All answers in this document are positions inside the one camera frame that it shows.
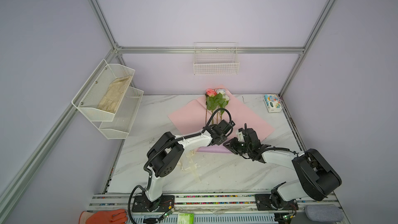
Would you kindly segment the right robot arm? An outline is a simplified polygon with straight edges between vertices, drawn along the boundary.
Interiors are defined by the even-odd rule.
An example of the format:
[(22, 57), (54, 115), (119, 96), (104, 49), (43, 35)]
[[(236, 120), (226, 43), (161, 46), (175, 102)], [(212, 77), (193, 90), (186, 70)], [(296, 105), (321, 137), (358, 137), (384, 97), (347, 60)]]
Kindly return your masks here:
[(341, 177), (318, 150), (297, 152), (262, 144), (252, 128), (240, 128), (238, 137), (223, 146), (244, 159), (276, 164), (296, 173), (297, 180), (282, 182), (271, 190), (267, 205), (273, 209), (283, 209), (302, 197), (321, 201), (342, 184)]

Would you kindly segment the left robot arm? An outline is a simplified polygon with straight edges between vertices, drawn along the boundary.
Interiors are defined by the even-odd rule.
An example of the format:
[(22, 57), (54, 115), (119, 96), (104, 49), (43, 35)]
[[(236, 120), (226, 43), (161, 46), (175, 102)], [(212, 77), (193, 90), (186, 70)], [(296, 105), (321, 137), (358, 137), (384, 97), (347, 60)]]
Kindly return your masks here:
[(143, 167), (148, 173), (147, 186), (134, 188), (142, 190), (138, 196), (142, 197), (144, 209), (153, 212), (161, 205), (164, 179), (176, 168), (185, 151), (223, 144), (232, 134), (234, 126), (230, 112), (219, 108), (198, 132), (180, 136), (164, 133), (147, 152), (148, 160)]

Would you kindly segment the cream printed ribbon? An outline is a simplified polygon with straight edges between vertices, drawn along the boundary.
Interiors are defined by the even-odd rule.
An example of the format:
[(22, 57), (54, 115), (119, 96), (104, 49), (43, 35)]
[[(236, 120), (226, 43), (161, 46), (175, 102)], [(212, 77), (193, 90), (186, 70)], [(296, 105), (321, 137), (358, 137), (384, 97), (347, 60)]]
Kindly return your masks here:
[(201, 178), (199, 173), (197, 172), (197, 168), (198, 168), (198, 164), (196, 162), (194, 162), (193, 158), (196, 155), (195, 151), (188, 151), (185, 152), (179, 162), (178, 162), (178, 166), (180, 167), (180, 170), (185, 172), (185, 173), (189, 173), (191, 175), (194, 176), (194, 180), (197, 183), (201, 183)]

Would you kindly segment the tissue pack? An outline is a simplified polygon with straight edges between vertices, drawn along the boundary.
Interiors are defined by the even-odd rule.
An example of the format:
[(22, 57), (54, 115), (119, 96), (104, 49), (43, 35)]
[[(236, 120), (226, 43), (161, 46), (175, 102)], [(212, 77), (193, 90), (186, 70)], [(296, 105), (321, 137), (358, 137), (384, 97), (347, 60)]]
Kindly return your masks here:
[(269, 113), (280, 113), (283, 110), (279, 96), (276, 94), (265, 94), (264, 102)]

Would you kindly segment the green label box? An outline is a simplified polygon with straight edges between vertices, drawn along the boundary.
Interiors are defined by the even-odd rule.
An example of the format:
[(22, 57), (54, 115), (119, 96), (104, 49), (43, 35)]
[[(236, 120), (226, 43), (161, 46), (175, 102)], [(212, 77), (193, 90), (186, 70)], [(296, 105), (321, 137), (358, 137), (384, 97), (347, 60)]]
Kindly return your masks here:
[(194, 214), (179, 213), (177, 217), (177, 224), (194, 224)]

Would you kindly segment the lower white mesh shelf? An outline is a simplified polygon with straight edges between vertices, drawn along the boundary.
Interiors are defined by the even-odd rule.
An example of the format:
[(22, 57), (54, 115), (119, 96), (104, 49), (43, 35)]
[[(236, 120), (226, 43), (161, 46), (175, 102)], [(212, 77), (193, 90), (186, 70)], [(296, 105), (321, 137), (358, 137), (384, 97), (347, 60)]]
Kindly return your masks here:
[(140, 89), (128, 87), (114, 120), (102, 122), (99, 126), (99, 131), (108, 140), (124, 140), (128, 137), (143, 94), (144, 92)]

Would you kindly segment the white mesh shelf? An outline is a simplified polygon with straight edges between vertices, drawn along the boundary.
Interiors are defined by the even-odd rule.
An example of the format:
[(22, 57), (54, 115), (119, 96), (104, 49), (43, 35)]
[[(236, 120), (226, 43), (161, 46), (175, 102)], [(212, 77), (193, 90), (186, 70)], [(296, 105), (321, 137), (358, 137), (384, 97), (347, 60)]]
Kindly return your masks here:
[(72, 99), (72, 105), (89, 121), (111, 122), (134, 74), (132, 68), (103, 60)]
[(128, 87), (114, 120), (102, 122), (99, 126), (99, 131), (108, 140), (124, 140), (128, 137), (143, 94), (144, 92), (140, 89)]

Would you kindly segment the grey sponge pad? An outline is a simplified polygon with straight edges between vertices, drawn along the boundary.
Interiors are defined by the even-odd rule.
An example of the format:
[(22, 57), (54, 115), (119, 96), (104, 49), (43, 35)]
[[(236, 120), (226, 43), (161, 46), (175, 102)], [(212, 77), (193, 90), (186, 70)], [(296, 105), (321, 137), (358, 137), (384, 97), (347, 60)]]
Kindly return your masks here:
[(305, 214), (313, 222), (337, 223), (344, 220), (343, 212), (335, 205), (308, 205)]

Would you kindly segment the beige cloth in shelf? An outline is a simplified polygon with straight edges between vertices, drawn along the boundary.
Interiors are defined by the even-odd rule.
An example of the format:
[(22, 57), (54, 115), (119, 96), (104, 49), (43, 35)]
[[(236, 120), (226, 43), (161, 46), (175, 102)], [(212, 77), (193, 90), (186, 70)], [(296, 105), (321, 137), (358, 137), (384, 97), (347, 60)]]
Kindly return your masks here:
[(99, 110), (115, 114), (122, 101), (123, 95), (131, 82), (131, 79), (132, 76), (115, 79), (109, 85), (97, 108)]

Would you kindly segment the orange rubber glove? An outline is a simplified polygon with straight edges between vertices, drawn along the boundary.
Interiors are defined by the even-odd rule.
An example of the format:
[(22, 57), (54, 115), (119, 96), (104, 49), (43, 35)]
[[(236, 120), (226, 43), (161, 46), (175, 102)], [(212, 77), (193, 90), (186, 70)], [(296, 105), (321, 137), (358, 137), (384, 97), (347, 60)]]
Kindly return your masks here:
[(125, 209), (99, 211), (96, 213), (82, 212), (79, 224), (125, 224), (128, 221)]

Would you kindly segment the upper white mesh shelf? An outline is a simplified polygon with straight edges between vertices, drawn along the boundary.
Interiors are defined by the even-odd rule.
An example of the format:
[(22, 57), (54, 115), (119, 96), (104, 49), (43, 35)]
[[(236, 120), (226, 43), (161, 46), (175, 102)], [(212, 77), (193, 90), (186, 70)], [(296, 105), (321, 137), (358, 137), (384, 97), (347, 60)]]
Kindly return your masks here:
[(132, 68), (103, 60), (72, 99), (72, 105), (89, 121), (111, 122), (134, 74)]

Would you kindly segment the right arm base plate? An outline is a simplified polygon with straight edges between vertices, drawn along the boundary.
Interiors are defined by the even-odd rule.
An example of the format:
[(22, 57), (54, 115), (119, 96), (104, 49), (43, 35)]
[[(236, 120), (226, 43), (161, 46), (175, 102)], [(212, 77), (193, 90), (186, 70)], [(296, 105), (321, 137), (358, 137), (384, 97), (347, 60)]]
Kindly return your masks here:
[(259, 211), (296, 211), (298, 209), (297, 202), (291, 200), (284, 201), (277, 194), (256, 194), (255, 203)]

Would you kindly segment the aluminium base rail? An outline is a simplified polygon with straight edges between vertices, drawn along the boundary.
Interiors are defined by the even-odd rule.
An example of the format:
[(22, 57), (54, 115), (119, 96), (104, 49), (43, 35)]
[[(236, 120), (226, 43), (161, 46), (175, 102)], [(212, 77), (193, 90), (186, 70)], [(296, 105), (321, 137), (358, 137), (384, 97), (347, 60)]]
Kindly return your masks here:
[[(131, 204), (134, 197), (129, 194), (94, 195), (88, 212), (113, 211), (119, 208), (128, 209), (128, 216), (136, 224), (143, 224), (149, 218), (159, 218), (166, 214), (162, 224), (176, 224), (179, 213), (193, 213), (194, 224), (346, 224), (348, 220), (335, 195), (323, 201), (298, 198), (298, 209), (281, 211), (259, 211), (255, 203), (256, 193), (212, 193), (212, 194), (175, 194), (174, 206), (166, 212), (133, 213)], [(313, 222), (305, 214), (308, 205), (335, 205), (344, 215), (344, 220), (337, 223)]]

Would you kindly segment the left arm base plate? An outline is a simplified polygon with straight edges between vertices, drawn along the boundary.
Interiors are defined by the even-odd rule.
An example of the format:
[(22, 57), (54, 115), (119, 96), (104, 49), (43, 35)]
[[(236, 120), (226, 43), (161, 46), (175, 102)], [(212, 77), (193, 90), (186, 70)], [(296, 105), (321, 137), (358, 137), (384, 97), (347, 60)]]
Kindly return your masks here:
[(146, 195), (137, 195), (131, 204), (133, 213), (166, 212), (175, 204), (175, 196), (162, 195), (159, 199), (151, 202)]

